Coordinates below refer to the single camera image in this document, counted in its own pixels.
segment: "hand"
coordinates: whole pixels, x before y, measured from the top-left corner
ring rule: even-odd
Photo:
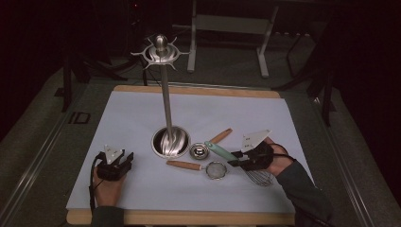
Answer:
[[[264,141],[267,144],[271,145],[271,147],[274,150],[274,153],[288,154],[284,148],[278,145],[274,145],[274,142],[269,137],[267,137]],[[290,160],[289,158],[283,156],[273,156],[273,162],[267,168],[267,171],[271,173],[274,177],[276,177],[292,163],[293,161]]]
[[[97,176],[94,169],[94,187],[97,206],[116,206],[121,197],[121,190],[127,175],[116,182],[109,182]]]

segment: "teal handle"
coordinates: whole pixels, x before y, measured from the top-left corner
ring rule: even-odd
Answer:
[[[216,145],[214,143],[211,143],[209,141],[204,142],[204,145],[206,145],[210,150],[212,150],[215,154],[227,159],[227,161],[233,161],[233,160],[238,160],[232,153],[229,151],[225,150],[219,145]]]

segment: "wooden handle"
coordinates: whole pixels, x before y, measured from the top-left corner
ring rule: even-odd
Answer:
[[[222,131],[220,134],[215,136],[213,139],[209,140],[209,142],[216,144],[216,143],[220,142],[222,139],[224,139],[227,135],[229,135],[231,133],[231,131],[233,131],[233,130],[228,129],[228,130]]]
[[[170,160],[168,160],[166,162],[166,164],[170,165],[170,166],[181,167],[181,168],[186,168],[186,169],[201,170],[201,165],[194,164],[194,163],[187,163],[187,162],[181,162],[181,161],[170,161]]]

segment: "round metal base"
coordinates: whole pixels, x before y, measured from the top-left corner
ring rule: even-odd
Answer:
[[[174,159],[183,156],[191,145],[189,133],[181,127],[172,127],[173,139],[168,138],[167,128],[159,129],[151,138],[153,151],[162,158]]]

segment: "human arm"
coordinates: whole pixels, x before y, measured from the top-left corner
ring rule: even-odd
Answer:
[[[274,153],[288,154],[269,137],[265,142],[271,145]],[[274,156],[267,171],[276,177],[294,205],[295,226],[330,226],[333,214],[330,200],[314,185],[300,163],[285,156]]]
[[[116,207],[126,176],[116,182],[109,182],[97,176],[94,170],[94,186],[97,208],[92,214],[93,227],[124,226],[124,210]]]

